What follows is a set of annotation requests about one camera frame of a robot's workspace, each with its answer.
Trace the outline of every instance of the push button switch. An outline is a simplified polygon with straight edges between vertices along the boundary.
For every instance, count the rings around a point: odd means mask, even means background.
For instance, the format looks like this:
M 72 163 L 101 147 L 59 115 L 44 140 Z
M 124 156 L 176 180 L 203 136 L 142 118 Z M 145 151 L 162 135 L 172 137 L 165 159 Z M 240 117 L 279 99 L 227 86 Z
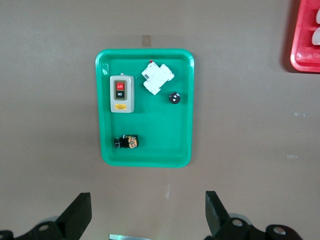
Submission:
M 124 99 L 125 97 L 125 91 L 115 91 L 115 98 Z
M 116 90 L 125 90 L 125 83 L 124 82 L 116 82 L 115 89 Z

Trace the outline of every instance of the brown background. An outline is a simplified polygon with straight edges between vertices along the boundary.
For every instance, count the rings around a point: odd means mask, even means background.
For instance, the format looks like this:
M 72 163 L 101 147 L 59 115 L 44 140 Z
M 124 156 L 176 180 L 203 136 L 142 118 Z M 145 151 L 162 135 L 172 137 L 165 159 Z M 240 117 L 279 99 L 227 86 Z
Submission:
M 320 75 L 289 64 L 298 6 L 0 0 L 0 229 L 21 235 L 91 192 L 84 240 L 202 240 L 215 190 L 261 230 L 283 224 L 318 240 Z M 143 35 L 195 58 L 193 155 L 181 169 L 101 158 L 96 55 L 141 48 Z

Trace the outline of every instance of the black button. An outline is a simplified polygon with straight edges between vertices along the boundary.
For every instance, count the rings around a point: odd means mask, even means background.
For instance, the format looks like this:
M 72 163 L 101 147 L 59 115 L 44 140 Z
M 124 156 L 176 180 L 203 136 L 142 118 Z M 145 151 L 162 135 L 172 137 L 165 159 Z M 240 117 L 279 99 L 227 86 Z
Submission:
M 115 98 L 116 99 L 124 99 L 125 96 L 125 91 L 115 91 Z

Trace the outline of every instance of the tray rim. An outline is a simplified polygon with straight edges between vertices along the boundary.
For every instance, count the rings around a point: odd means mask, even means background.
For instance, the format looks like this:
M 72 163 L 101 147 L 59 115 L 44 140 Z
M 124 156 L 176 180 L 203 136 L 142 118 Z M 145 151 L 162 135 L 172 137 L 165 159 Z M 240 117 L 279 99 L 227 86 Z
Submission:
M 181 163 L 157 163 L 157 162 L 125 162 L 112 161 L 107 156 L 106 141 L 105 141 L 105 114 L 103 104 L 102 90 L 102 75 L 100 68 L 100 60 L 105 55 L 183 55 L 188 59 L 188 75 L 192 76 L 192 81 L 188 88 L 188 103 L 187 104 L 187 123 L 186 123 L 186 156 Z M 96 86 L 97 86 L 97 103 L 98 103 L 98 118 L 99 118 L 99 133 L 100 133 L 100 148 L 102 159 L 111 166 L 118 167 L 153 167 L 153 168 L 182 168 L 188 165 L 192 157 L 192 135 L 193 135 L 193 109 L 194 109 L 194 76 L 195 76 L 195 60 L 193 55 L 184 48 L 107 48 L 99 52 L 95 59 L 96 71 Z

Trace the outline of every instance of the red tray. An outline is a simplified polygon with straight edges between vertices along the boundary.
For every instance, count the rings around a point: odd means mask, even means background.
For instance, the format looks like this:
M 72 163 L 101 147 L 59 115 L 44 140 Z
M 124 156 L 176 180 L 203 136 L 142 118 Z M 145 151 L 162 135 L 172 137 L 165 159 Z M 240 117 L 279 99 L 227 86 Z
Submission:
M 320 0 L 301 0 L 296 21 L 291 64 L 298 71 L 320 73 L 320 45 L 313 45 L 312 35 L 320 24 L 316 15 L 320 9 Z

